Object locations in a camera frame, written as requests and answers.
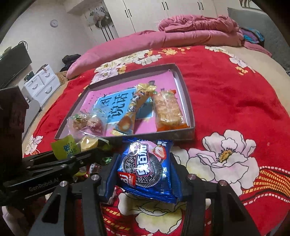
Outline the green black snack pack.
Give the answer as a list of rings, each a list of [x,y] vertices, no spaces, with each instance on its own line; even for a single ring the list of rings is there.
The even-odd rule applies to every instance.
[[[100,164],[94,162],[90,165],[83,166],[79,171],[73,176],[74,182],[79,180],[84,180],[90,177],[92,174],[99,174],[104,166],[107,166],[112,161],[112,157],[104,157],[101,159]]]

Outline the clear pastry pack green label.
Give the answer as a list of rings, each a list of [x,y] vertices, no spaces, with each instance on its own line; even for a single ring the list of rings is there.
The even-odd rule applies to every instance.
[[[105,132],[107,119],[108,116],[104,112],[80,111],[67,119],[68,133],[75,138],[81,135],[102,136]]]

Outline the blue Oreo cookie pack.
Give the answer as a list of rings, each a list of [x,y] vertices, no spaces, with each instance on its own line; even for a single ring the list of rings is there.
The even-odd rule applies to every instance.
[[[117,185],[138,197],[175,204],[171,184],[172,140],[125,138],[119,155]]]

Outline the yellow blue cone snack pack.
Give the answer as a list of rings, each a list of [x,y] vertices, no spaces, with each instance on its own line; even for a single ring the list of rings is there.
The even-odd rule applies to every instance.
[[[140,107],[155,92],[156,85],[152,83],[140,83],[136,86],[136,91],[128,105],[128,109],[123,118],[112,129],[114,136],[125,136],[134,134],[136,115]]]

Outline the orange rice cracker pack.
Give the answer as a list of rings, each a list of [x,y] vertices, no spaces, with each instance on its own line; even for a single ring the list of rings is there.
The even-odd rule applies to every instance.
[[[188,128],[175,97],[176,90],[163,90],[152,95],[157,132]]]

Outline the white drawer cabinet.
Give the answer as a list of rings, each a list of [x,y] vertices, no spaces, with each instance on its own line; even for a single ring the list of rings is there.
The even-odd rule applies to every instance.
[[[49,64],[42,67],[28,82],[24,83],[22,94],[30,101],[36,100],[40,107],[47,102],[61,83]]]

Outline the black clothes pile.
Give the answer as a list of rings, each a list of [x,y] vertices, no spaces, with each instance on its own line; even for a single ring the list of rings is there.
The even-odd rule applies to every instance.
[[[64,67],[60,70],[60,72],[67,71],[69,67],[80,57],[80,54],[74,54],[74,55],[66,55],[62,62],[64,63]]]

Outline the grey shallow box tray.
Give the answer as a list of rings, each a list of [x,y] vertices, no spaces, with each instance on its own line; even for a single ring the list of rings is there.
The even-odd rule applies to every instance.
[[[183,76],[175,64],[134,70],[89,85],[59,127],[67,135],[122,139],[192,140],[195,121]]]

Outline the black television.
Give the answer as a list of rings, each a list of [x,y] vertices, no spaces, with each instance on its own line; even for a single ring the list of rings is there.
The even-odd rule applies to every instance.
[[[23,42],[6,51],[0,63],[1,89],[6,88],[31,63],[32,60]]]

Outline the red floral blanket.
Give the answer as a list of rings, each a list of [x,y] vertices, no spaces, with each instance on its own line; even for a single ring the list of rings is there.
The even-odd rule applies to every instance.
[[[289,112],[261,74],[220,47],[144,50],[88,70],[42,117],[33,133],[35,149],[24,155],[51,149],[89,84],[167,63],[183,75],[196,123],[194,140],[172,149],[177,163],[203,180],[226,180],[266,235],[289,212]]]

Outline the white wardrobe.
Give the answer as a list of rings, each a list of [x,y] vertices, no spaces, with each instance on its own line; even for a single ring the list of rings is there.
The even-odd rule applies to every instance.
[[[106,0],[104,3],[119,37],[144,30],[158,30],[161,20],[173,16],[227,16],[229,7],[241,6],[239,1],[199,0]]]

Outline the pink quilt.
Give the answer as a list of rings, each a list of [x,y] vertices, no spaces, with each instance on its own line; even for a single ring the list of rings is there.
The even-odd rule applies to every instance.
[[[272,55],[263,46],[247,42],[239,25],[229,16],[177,15],[160,21],[157,31],[140,31],[93,47],[69,67],[66,77],[73,79],[106,62],[142,50],[199,45],[245,47]]]

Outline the grey padded headboard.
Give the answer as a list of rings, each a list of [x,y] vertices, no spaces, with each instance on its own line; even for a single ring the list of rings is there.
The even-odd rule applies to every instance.
[[[235,20],[240,27],[258,30],[265,38],[264,48],[272,53],[272,58],[289,71],[289,45],[284,36],[271,18],[255,11],[228,8],[228,15]]]

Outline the blue purple clothing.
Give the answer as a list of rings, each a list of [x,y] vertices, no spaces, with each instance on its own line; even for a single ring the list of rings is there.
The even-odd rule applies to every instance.
[[[243,33],[244,41],[252,44],[258,44],[264,47],[265,37],[256,29],[253,28],[243,28],[241,27],[241,32]]]

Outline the white wall clock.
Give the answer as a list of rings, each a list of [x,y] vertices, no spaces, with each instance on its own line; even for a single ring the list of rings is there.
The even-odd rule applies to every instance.
[[[57,28],[58,25],[59,25],[58,20],[53,19],[52,21],[50,21],[50,26],[51,26],[52,28]]]

